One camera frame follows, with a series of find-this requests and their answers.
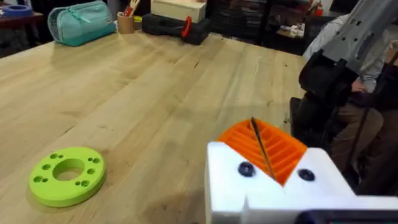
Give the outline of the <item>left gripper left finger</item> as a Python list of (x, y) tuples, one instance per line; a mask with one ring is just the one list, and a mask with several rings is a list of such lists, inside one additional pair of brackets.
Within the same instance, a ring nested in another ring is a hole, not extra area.
[(205, 217), (207, 223), (243, 223), (251, 202), (266, 202), (283, 188), (268, 176), (268, 166), (251, 120), (227, 129), (206, 150)]

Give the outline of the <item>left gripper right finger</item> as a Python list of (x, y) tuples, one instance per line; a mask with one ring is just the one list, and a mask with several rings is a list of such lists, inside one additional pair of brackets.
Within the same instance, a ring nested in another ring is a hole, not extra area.
[(258, 197), (354, 197), (355, 193), (323, 149), (307, 147), (291, 135), (251, 119), (264, 164), (253, 188)]

